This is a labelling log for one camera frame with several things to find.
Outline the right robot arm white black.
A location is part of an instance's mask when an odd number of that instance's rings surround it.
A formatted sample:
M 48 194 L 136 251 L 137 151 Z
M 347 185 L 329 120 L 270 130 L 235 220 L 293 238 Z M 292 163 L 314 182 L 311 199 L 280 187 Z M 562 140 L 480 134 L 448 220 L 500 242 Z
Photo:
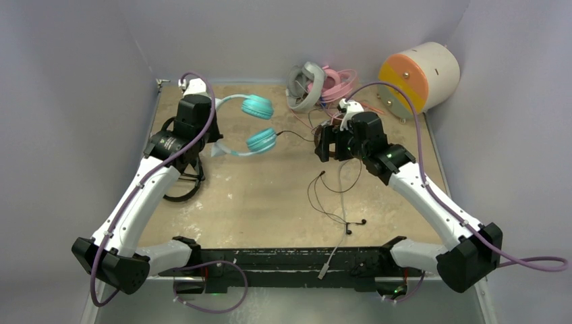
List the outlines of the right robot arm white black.
M 356 113 L 344 125 L 323 126 L 315 154 L 329 159 L 357 159 L 367 171 L 405 198 L 431 225 L 441 244 L 399 239 L 379 256 L 389 275 L 405 267 L 435 273 L 455 292 L 463 293 L 500 265 L 503 232 L 463 212 L 422 171 L 404 146 L 392 144 L 373 112 Z

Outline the black headphones with cable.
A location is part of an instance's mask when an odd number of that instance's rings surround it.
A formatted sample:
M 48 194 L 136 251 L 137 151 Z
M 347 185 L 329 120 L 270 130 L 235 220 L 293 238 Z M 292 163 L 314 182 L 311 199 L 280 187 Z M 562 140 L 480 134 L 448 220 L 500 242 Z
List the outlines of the black headphones with cable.
M 161 127 L 163 137 L 159 140 L 159 144 L 164 148 L 167 156 L 170 157 L 179 152 L 185 145 L 184 137 L 175 135 L 174 130 L 168 130 L 168 127 L 175 121 L 175 117 L 170 117 Z M 179 180 L 193 182 L 194 186 L 190 191 L 181 196 L 169 196 L 165 194 L 163 198 L 172 203 L 184 203 L 191 199 L 200 189 L 201 183 L 205 180 L 202 162 L 199 156 L 199 150 L 203 146 L 190 148 L 181 154 L 171 164 L 180 172 Z

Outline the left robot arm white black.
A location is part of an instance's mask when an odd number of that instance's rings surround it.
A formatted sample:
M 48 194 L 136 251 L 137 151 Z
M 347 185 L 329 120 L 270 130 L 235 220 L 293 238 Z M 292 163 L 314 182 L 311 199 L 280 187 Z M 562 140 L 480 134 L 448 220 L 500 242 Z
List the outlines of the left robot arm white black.
M 177 269 L 185 276 L 199 272 L 201 258 L 193 239 L 176 236 L 165 244 L 138 249 L 152 214 L 165 199 L 185 202 L 205 180 L 200 152 L 223 136 L 217 125 L 220 99 L 186 94 L 175 117 L 152 135 L 127 191 L 106 221 L 89 238 L 77 238 L 71 251 L 90 275 L 90 295 L 98 299 L 97 283 L 115 292 L 133 294 L 150 275 Z

